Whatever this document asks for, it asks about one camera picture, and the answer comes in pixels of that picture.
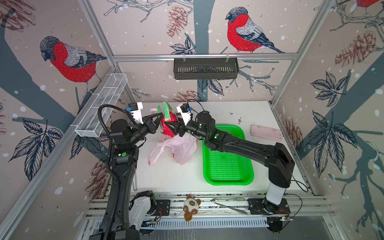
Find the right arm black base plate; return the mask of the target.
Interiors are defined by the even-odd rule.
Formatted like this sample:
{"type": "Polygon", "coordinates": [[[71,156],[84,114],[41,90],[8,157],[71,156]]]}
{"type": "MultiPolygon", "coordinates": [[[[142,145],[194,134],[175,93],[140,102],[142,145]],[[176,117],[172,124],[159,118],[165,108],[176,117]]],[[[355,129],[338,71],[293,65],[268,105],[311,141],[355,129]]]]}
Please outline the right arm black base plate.
{"type": "Polygon", "coordinates": [[[290,215],[291,211],[288,205],[288,202],[285,198],[282,198],[282,201],[279,205],[274,205],[264,199],[248,199],[249,210],[252,215],[290,215]]]}

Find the red dragon fruit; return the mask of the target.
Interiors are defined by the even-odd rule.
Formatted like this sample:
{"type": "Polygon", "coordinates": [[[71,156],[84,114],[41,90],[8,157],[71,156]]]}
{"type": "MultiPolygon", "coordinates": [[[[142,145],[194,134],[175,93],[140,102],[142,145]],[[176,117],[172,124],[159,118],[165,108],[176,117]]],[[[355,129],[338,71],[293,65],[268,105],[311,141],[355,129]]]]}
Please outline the red dragon fruit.
{"type": "Polygon", "coordinates": [[[163,134],[163,122],[164,121],[178,121],[176,114],[174,113],[172,107],[170,106],[170,104],[168,103],[168,101],[166,99],[164,99],[164,101],[163,101],[163,109],[164,110],[162,111],[160,105],[157,106],[157,113],[163,113],[164,114],[164,117],[161,121],[162,134],[163,134]]]}

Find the pink plastic bag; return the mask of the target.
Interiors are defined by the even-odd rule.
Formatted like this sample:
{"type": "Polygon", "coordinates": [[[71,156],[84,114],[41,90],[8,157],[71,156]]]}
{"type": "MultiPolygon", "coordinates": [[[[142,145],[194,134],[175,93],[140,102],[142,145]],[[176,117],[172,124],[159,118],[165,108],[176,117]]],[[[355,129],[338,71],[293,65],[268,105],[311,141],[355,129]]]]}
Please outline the pink plastic bag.
{"type": "Polygon", "coordinates": [[[197,139],[191,134],[185,134],[183,137],[174,136],[164,139],[156,144],[148,155],[148,165],[154,165],[160,156],[169,149],[173,159],[179,165],[184,165],[195,153],[197,149],[197,139]]]}

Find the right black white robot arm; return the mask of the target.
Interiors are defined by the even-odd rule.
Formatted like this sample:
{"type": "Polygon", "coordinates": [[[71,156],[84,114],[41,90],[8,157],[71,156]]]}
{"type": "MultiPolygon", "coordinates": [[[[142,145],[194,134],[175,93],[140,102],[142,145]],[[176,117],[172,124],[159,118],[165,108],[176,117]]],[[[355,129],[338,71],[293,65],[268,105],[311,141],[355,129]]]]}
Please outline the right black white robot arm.
{"type": "Polygon", "coordinates": [[[263,200],[260,212],[265,215],[274,215],[283,200],[287,188],[291,185],[295,161],[281,143],[263,145],[243,140],[216,128],[216,122],[208,111],[202,111],[195,121],[189,120],[186,124],[183,119],[165,122],[165,125],[175,134],[182,137],[189,133],[201,137],[205,146],[212,151],[230,153],[254,160],[269,169],[269,187],[263,200]]]}

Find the green plastic basket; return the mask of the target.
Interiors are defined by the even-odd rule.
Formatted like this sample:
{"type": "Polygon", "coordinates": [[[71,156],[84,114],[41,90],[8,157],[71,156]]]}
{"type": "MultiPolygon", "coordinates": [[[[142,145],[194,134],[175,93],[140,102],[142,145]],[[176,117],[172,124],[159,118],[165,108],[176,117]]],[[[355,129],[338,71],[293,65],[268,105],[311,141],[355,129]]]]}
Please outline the green plastic basket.
{"type": "Polygon", "coordinates": [[[247,186],[254,180],[250,159],[212,151],[203,143],[203,174],[213,186],[247,186]]]}

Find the metal tongs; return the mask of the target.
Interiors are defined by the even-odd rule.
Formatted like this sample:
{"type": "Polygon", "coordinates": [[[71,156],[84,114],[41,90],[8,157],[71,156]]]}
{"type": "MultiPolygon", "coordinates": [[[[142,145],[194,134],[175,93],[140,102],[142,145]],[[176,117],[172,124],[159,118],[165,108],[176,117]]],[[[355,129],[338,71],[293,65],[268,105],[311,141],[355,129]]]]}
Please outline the metal tongs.
{"type": "Polygon", "coordinates": [[[233,206],[227,206],[227,205],[222,204],[222,202],[244,202],[245,200],[246,200],[245,198],[226,198],[226,199],[213,198],[211,200],[211,202],[214,203],[215,205],[218,205],[218,206],[230,209],[230,210],[232,210],[232,211],[234,211],[234,212],[236,212],[238,214],[247,216],[247,215],[249,215],[249,213],[247,211],[244,211],[244,210],[241,210],[241,209],[237,209],[237,208],[235,208],[233,206]]]}

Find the brown white plush toy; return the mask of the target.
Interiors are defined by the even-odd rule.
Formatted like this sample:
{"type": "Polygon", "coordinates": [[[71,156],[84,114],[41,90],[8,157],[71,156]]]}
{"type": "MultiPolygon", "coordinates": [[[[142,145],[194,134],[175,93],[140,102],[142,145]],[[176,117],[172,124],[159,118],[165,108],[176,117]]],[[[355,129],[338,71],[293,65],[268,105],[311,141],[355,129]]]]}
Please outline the brown white plush toy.
{"type": "Polygon", "coordinates": [[[191,221],[193,218],[193,215],[196,215],[198,213],[200,205],[201,205],[200,199],[196,199],[192,195],[187,195],[187,199],[184,202],[184,207],[183,207],[184,219],[186,222],[191,221]]]}

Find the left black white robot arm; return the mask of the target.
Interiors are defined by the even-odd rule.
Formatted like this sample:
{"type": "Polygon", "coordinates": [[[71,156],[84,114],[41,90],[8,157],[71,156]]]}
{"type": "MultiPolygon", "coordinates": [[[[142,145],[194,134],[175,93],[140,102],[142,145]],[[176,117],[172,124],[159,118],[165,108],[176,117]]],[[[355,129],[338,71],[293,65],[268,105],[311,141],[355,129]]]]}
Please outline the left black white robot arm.
{"type": "Polygon", "coordinates": [[[138,240],[145,216],[156,211],[152,191],[131,198],[131,188],[139,160],[138,143],[156,133],[162,117],[162,113],[146,116],[141,124],[124,119],[112,123],[106,160],[112,177],[111,191],[103,221],[91,240],[138,240]]]}

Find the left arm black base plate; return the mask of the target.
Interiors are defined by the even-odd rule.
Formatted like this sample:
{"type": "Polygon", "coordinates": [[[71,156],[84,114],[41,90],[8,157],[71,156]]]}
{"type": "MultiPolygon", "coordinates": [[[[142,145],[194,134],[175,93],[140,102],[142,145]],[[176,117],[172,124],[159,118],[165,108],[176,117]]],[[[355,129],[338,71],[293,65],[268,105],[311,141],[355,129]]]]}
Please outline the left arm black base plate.
{"type": "Polygon", "coordinates": [[[151,214],[151,216],[169,216],[170,215],[170,200],[156,200],[155,211],[151,214]]]}

